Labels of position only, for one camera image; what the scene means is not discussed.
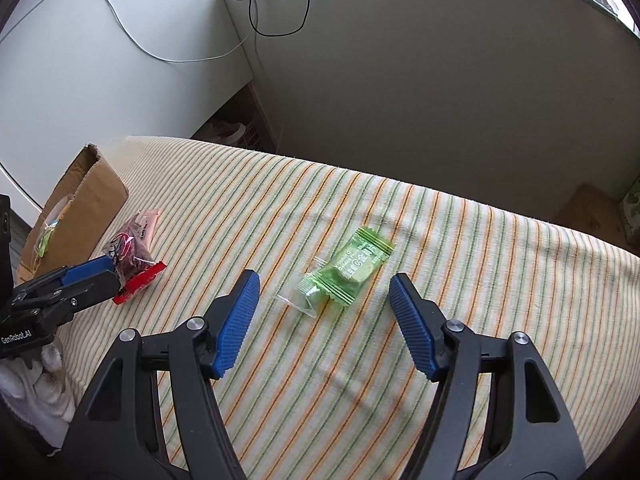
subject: electrical cable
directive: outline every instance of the electrical cable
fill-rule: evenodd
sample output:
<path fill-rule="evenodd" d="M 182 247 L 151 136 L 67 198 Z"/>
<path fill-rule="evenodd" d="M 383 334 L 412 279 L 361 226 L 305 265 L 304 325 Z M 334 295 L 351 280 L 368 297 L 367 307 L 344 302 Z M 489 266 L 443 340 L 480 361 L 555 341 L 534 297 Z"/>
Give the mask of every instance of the electrical cable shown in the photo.
<path fill-rule="evenodd" d="M 258 27 L 256 25 L 254 25 L 254 20 L 252 19 L 252 16 L 251 16 L 251 3 L 252 3 L 252 0 L 249 0 L 249 23 L 251 24 L 251 28 L 255 31 L 255 33 L 259 34 L 260 36 L 263 36 L 265 38 L 283 38 L 284 36 L 292 36 L 293 34 L 299 32 L 300 30 L 302 30 L 302 27 L 305 26 L 306 17 L 309 14 L 309 6 L 311 5 L 311 0 L 306 0 L 305 17 L 302 19 L 302 23 L 300 24 L 300 26 L 296 30 L 292 30 L 291 32 L 286 32 L 284 34 L 263 34 L 262 32 L 260 32 L 258 30 Z M 255 8 L 256 8 L 256 10 L 258 8 L 258 3 L 257 2 L 255 3 Z"/>
<path fill-rule="evenodd" d="M 23 20 L 24 18 L 26 18 L 29 14 L 31 14 L 34 10 L 36 10 L 36 9 L 38 8 L 38 6 L 39 6 L 41 3 L 43 3 L 44 1 L 45 1 L 45 0 L 40 0 L 37 4 L 35 4 L 35 5 L 31 8 L 31 10 L 30 10 L 29 12 L 27 12 L 23 17 L 21 17 L 17 22 L 15 22 L 15 23 L 14 23 L 14 26 L 13 26 L 13 27 L 11 27 L 11 28 L 6 32 L 6 34 L 5 34 L 2 38 L 0 38 L 0 43 L 2 43 L 2 42 L 6 39 L 6 37 L 7 37 L 9 34 L 11 34 L 11 31 L 12 31 L 12 30 L 14 30 L 14 28 L 15 28 L 15 27 L 17 27 L 18 25 L 20 25 L 20 24 L 22 23 L 22 20 Z"/>
<path fill-rule="evenodd" d="M 251 35 L 251 31 L 249 31 L 249 33 L 244 37 L 244 40 L 242 40 L 240 43 L 238 43 L 235 47 L 233 47 L 229 52 L 227 52 L 226 54 L 222 54 L 221 56 L 212 56 L 212 57 L 203 57 L 200 59 L 166 59 L 164 57 L 160 57 L 160 56 L 156 56 L 155 54 L 152 54 L 151 52 L 149 52 L 148 50 L 145 50 L 134 38 L 133 36 L 129 33 L 129 31 L 125 28 L 125 26 L 122 24 L 122 22 L 120 21 L 120 18 L 118 17 L 118 13 L 116 12 L 116 9 L 113 8 L 113 5 L 111 5 L 111 2 L 109 0 L 104 0 L 105 2 L 107 2 L 107 5 L 109 6 L 109 8 L 111 9 L 111 12 L 113 13 L 113 17 L 116 19 L 116 22 L 118 22 L 118 25 L 120 25 L 120 28 L 123 30 L 123 32 L 127 35 L 127 37 L 132 41 L 132 43 L 138 47 L 138 49 L 140 49 L 142 52 L 144 52 L 145 54 L 147 54 L 149 57 L 152 57 L 154 59 L 157 59 L 158 61 L 164 61 L 167 63 L 196 63 L 199 61 L 210 61 L 212 59 L 221 59 L 225 56 L 228 56 L 229 54 L 231 54 L 236 48 L 240 47 L 246 40 L 247 38 L 249 38 L 249 36 Z"/>

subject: striped fabric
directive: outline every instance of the striped fabric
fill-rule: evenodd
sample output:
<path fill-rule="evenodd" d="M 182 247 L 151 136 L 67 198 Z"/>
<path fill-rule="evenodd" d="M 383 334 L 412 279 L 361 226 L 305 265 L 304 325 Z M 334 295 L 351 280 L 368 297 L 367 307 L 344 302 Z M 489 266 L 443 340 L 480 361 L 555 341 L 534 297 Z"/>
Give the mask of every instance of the striped fabric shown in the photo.
<path fill-rule="evenodd" d="M 529 333 L 589 463 L 638 398 L 640 266 L 625 251 L 446 193 L 304 160 L 155 137 L 131 137 L 106 155 L 130 190 L 112 228 L 141 208 L 160 208 L 152 253 L 168 269 L 130 303 L 106 302 L 62 328 L 74 393 L 82 395 L 120 330 L 170 330 L 228 293 L 244 268 L 255 269 L 262 293 L 254 320 L 236 366 L 214 387 L 251 479 L 399 477 L 434 394 L 385 304 L 399 271 L 476 332 Z M 352 307 L 329 304 L 311 319 L 276 297 L 313 256 L 330 256 L 360 225 L 396 249 Z M 184 465 L 165 373 L 159 391 L 169 455 Z M 481 380 L 461 466 L 478 455 L 487 398 Z"/>

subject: metal screw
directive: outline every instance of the metal screw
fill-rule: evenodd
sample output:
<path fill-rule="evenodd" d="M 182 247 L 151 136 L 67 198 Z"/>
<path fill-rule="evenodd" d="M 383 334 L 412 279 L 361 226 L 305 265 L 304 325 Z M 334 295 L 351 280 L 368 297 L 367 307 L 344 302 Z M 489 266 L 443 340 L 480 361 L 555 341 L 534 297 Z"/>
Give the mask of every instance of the metal screw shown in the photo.
<path fill-rule="evenodd" d="M 126 328 L 122 332 L 120 332 L 120 341 L 131 341 L 136 336 L 136 331 L 132 328 Z"/>
<path fill-rule="evenodd" d="M 526 345 L 529 342 L 529 336 L 524 332 L 514 332 L 513 340 L 519 345 Z"/>
<path fill-rule="evenodd" d="M 189 330 L 200 330 L 204 326 L 204 319 L 201 317 L 192 317 L 187 321 L 187 328 Z"/>
<path fill-rule="evenodd" d="M 465 329 L 465 324 L 457 319 L 448 319 L 446 325 L 452 332 L 462 332 Z"/>

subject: blue gripper pad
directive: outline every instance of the blue gripper pad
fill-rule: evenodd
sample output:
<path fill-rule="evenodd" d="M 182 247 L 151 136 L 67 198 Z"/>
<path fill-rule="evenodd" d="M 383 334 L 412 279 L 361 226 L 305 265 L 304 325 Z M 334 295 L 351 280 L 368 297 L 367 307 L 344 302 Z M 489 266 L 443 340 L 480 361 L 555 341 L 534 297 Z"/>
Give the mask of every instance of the blue gripper pad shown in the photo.
<path fill-rule="evenodd" d="M 414 302 L 397 276 L 389 282 L 389 303 L 404 337 L 415 367 L 428 379 L 438 371 L 434 359 L 434 343 L 431 332 L 416 310 Z"/>
<path fill-rule="evenodd" d="M 67 270 L 66 274 L 60 280 L 62 285 L 73 285 L 74 283 L 81 282 L 92 276 L 96 276 L 101 272 L 108 270 L 109 272 L 115 272 L 113 267 L 113 261 L 106 254 L 93 260 L 89 260 L 84 264 L 76 265 Z"/>
<path fill-rule="evenodd" d="M 213 373 L 221 378 L 229 368 L 233 368 L 244 336 L 254 316 L 260 296 L 260 277 L 255 272 L 244 284 L 226 321 L 218 333 L 216 358 L 211 367 Z"/>

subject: white glove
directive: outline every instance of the white glove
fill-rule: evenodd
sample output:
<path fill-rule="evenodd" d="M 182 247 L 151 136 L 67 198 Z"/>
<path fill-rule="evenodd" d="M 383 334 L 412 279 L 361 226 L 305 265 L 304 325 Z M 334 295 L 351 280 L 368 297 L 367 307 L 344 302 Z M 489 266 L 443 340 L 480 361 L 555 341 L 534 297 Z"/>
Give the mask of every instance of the white glove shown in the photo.
<path fill-rule="evenodd" d="M 76 403 L 57 337 L 42 347 L 41 359 L 33 361 L 31 370 L 20 357 L 0 360 L 0 394 L 25 426 L 35 428 L 50 446 L 60 448 Z"/>

